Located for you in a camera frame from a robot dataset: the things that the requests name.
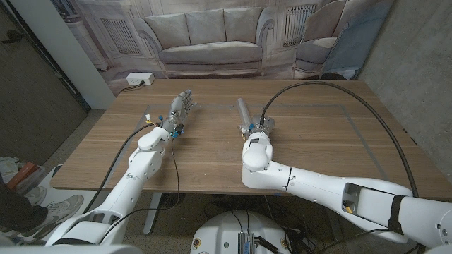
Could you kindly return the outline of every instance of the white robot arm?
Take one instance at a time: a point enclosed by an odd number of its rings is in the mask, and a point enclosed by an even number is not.
[[[162,165],[164,145],[183,132],[183,122],[193,105],[190,90],[177,96],[162,126],[155,127],[140,138],[138,148],[129,157],[129,168],[105,201],[94,210],[61,224],[46,246],[121,243],[129,218],[114,226],[106,236],[105,234],[116,221],[132,212],[144,183]]]
[[[272,161],[268,137],[274,120],[250,126],[242,151],[242,182],[250,188],[286,191],[316,202],[363,230],[390,241],[412,239],[429,248],[452,243],[452,204],[413,198],[406,187],[378,179],[334,177]]]

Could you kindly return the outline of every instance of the person's leg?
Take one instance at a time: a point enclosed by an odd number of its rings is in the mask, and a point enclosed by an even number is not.
[[[0,175],[0,225],[25,232],[40,225],[47,216],[46,207],[32,206],[27,198],[10,190]]]

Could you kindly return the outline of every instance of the metal rod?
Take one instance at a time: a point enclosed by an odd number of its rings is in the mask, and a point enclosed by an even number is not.
[[[248,108],[246,107],[246,103],[242,98],[237,99],[237,108],[239,109],[242,125],[249,127],[251,125],[251,118],[249,117],[249,112]]]

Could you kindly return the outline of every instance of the electrical outlet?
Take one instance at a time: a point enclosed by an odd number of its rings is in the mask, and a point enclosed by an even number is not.
[[[140,85],[141,81],[144,81],[145,85],[150,85],[155,78],[153,73],[130,73],[126,79],[129,85]]]

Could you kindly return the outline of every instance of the table top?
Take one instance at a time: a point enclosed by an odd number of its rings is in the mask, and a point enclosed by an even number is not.
[[[67,159],[51,185],[55,188],[95,190],[102,182],[126,138],[152,120],[167,115],[172,100],[191,89],[198,105],[190,111],[184,134],[174,140],[174,153],[183,193],[275,195],[276,190],[247,188],[242,177],[244,140],[236,102],[243,98],[250,115],[280,89],[300,80],[156,80],[151,86],[121,93]],[[450,199],[452,185],[403,130],[375,94],[360,81],[332,80],[350,89],[377,110],[403,147],[423,198]],[[384,179],[410,187],[398,153],[379,122],[351,96],[322,85],[297,87],[283,93],[267,111],[275,119],[270,134],[273,161],[328,174]],[[127,170],[127,158],[141,131],[126,146],[106,188]],[[177,177],[171,149],[144,191],[176,192]]]

